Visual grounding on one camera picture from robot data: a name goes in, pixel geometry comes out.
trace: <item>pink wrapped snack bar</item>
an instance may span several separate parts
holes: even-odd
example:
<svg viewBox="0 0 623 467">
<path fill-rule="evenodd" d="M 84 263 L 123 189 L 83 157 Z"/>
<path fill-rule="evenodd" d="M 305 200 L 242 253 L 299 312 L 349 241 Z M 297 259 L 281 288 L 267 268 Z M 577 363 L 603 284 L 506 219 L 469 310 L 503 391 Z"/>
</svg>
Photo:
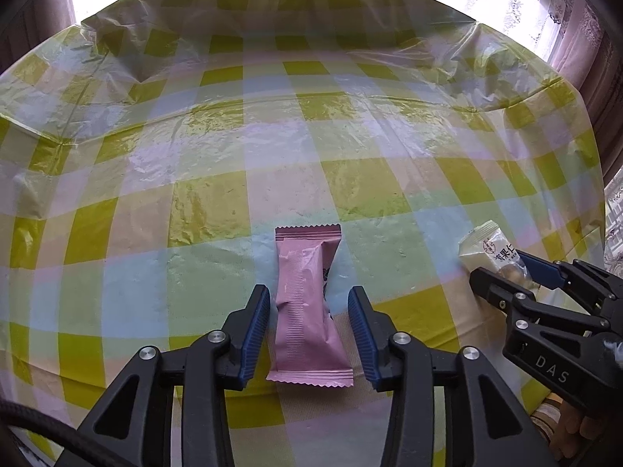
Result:
<svg viewBox="0 0 623 467">
<path fill-rule="evenodd" d="M 342 237 L 339 225 L 277 228 L 275 359 L 266 379 L 352 386 L 353 369 L 325 302 L 326 278 Z"/>
</svg>

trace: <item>human hand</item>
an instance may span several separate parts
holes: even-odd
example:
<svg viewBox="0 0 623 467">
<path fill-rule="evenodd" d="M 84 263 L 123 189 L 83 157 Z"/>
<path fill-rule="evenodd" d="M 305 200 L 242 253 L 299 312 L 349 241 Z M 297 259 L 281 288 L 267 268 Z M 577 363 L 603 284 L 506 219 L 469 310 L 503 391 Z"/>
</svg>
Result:
<svg viewBox="0 0 623 467">
<path fill-rule="evenodd" d="M 581 446 L 582 438 L 594 440 L 604 431 L 607 423 L 605 416 L 590 418 L 563 402 L 560 406 L 560 421 L 549 443 L 549 449 L 556 460 L 562 457 L 574 457 Z"/>
</svg>

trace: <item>red logo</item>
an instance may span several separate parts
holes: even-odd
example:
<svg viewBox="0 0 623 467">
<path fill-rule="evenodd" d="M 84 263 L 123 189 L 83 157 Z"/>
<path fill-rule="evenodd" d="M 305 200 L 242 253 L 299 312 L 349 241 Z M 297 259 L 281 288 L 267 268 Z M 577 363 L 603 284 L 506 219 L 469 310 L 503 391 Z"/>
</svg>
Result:
<svg viewBox="0 0 623 467">
<path fill-rule="evenodd" d="M 482 248 L 488 255 L 492 255 L 495 252 L 495 244 L 488 239 L 483 241 Z"/>
</svg>

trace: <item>clear snack package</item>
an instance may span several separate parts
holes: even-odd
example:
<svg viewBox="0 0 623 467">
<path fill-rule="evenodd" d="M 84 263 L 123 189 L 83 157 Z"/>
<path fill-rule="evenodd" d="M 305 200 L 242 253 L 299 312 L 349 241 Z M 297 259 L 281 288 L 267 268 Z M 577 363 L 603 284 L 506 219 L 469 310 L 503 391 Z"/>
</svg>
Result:
<svg viewBox="0 0 623 467">
<path fill-rule="evenodd" d="M 494 221 L 477 226 L 463 237 L 459 259 L 469 272 L 484 267 L 533 293 L 538 291 L 515 247 Z"/>
</svg>

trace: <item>wrinkled plastic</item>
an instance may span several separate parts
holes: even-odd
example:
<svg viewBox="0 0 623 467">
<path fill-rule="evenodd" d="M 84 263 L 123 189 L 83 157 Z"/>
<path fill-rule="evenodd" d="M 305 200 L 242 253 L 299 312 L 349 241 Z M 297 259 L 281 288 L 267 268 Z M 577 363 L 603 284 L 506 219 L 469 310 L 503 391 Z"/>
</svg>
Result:
<svg viewBox="0 0 623 467">
<path fill-rule="evenodd" d="M 0 140 L 3 396 L 74 427 L 141 346 L 275 296 L 276 226 L 341 224 L 325 297 L 354 386 L 267 381 L 272 328 L 226 394 L 239 467 L 381 463 L 352 286 L 431 348 L 484 349 L 529 408 L 542 386 L 502 357 L 457 244 L 492 219 L 547 260 L 602 258 L 581 96 L 434 0 L 120 0 L 2 74 Z"/>
<path fill-rule="evenodd" d="M 275 359 L 266 379 L 344 387 L 353 369 L 324 290 L 341 240 L 339 225 L 275 230 L 279 257 Z"/>
</svg>

